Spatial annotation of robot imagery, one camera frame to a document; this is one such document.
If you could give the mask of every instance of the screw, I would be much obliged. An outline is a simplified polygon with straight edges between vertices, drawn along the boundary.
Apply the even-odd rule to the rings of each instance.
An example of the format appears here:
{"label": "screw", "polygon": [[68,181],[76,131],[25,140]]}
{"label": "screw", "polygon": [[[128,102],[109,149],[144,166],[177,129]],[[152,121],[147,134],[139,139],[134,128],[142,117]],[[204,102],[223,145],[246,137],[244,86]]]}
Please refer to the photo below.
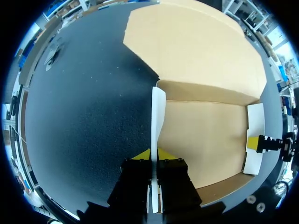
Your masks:
{"label": "screw", "polygon": [[256,197],[254,195],[250,195],[246,198],[247,203],[254,204],[256,202]]}
{"label": "screw", "polygon": [[265,211],[266,205],[263,202],[260,202],[259,204],[257,204],[256,206],[256,210],[259,213],[262,213],[263,211]]}

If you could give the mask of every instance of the cable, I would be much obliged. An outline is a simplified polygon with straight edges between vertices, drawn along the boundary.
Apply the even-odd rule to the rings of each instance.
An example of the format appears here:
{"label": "cable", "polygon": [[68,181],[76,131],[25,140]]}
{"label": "cable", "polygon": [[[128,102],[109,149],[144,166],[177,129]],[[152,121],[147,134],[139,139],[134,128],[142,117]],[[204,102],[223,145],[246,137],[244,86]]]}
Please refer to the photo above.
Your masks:
{"label": "cable", "polygon": [[4,106],[6,107],[6,110],[8,111],[8,108],[7,108],[6,104],[4,104]]}
{"label": "cable", "polygon": [[16,131],[16,129],[10,125],[10,127],[12,127],[14,129],[14,131],[18,134],[18,136],[27,144],[27,142],[22,138],[22,136]]}
{"label": "cable", "polygon": [[284,183],[286,186],[286,193],[285,195],[287,195],[289,193],[289,184],[285,181],[278,181],[275,185],[280,184],[280,183]]}

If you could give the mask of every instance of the black table surface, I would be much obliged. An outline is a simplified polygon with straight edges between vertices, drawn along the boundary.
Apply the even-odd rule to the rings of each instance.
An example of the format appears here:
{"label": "black table surface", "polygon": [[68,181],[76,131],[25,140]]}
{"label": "black table surface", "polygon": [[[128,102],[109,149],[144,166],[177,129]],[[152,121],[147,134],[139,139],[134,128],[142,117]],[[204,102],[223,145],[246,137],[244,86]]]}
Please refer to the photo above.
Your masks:
{"label": "black table surface", "polygon": [[[150,147],[151,90],[158,77],[122,43],[130,11],[149,4],[114,6],[78,19],[55,37],[62,37],[64,48],[52,68],[43,64],[48,48],[32,78],[25,117],[32,169],[44,191],[73,213],[85,211],[87,201],[107,205],[122,161]],[[278,91],[265,69],[266,135],[279,138]],[[260,175],[224,198],[227,207],[255,191],[277,158],[264,155]]]}

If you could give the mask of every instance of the yellow object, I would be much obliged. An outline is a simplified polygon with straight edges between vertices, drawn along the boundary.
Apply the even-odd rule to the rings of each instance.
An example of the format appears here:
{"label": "yellow object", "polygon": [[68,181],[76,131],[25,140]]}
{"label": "yellow object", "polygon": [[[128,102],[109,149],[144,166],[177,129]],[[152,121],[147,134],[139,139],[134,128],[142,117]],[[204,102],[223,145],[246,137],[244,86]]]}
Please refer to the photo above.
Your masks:
{"label": "yellow object", "polygon": [[135,156],[134,158],[132,158],[132,160],[149,160],[150,158],[150,149],[144,151],[143,153],[140,153],[139,155]]}
{"label": "yellow object", "polygon": [[257,150],[258,137],[249,137],[247,142],[247,148]]}
{"label": "yellow object", "polygon": [[177,157],[167,153],[166,151],[158,148],[158,155],[159,155],[159,160],[165,160],[165,159],[168,159],[168,160],[177,160]]}

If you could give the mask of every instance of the shelf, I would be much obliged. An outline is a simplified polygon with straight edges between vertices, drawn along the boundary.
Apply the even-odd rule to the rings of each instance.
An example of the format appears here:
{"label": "shelf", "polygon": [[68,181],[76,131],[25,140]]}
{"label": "shelf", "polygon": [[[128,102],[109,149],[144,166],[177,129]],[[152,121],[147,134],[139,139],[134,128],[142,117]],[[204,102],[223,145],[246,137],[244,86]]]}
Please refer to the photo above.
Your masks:
{"label": "shelf", "polygon": [[47,16],[47,18],[50,18],[52,15],[54,15],[56,12],[58,12],[63,6],[65,6],[70,1],[72,1],[72,0],[66,0],[64,3],[62,3],[60,6],[58,6],[53,12],[51,12],[51,14]]}
{"label": "shelf", "polygon": [[80,8],[80,7],[82,7],[82,6],[81,6],[81,5],[78,5],[78,6],[74,7],[74,8],[71,9],[69,12],[67,12],[65,15],[63,15],[62,18],[65,18],[68,14],[74,12],[76,9],[78,9],[78,8]]}

